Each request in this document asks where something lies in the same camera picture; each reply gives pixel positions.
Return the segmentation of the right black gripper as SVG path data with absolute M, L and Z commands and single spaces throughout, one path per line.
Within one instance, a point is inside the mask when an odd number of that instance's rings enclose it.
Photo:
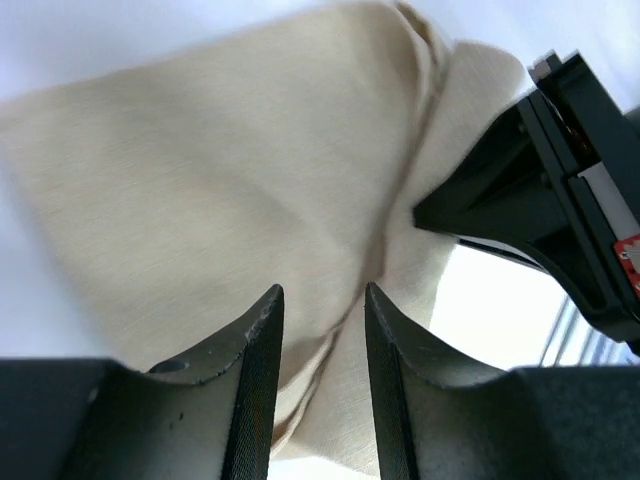
M 530 76 L 535 90 L 414 206 L 414 225 L 551 274 L 594 329 L 636 343 L 638 123 L 580 54 L 551 53 Z

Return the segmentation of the beige cloth napkin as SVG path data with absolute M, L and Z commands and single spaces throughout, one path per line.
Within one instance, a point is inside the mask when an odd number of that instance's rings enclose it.
M 127 363 L 285 293 L 272 452 L 379 474 L 364 335 L 377 283 L 422 325 L 454 248 L 412 210 L 524 69 L 447 46 L 409 5 L 350 2 L 1 108 L 1 142 L 62 268 Z

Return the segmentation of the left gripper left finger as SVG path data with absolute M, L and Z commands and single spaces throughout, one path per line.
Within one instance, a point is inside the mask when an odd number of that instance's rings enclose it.
M 284 292 L 146 372 L 111 358 L 4 359 L 5 479 L 264 479 Z

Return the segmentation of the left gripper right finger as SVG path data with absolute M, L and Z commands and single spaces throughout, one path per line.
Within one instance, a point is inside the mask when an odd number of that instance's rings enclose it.
M 635 366 L 502 371 L 365 292 L 370 391 L 385 479 L 635 479 Z

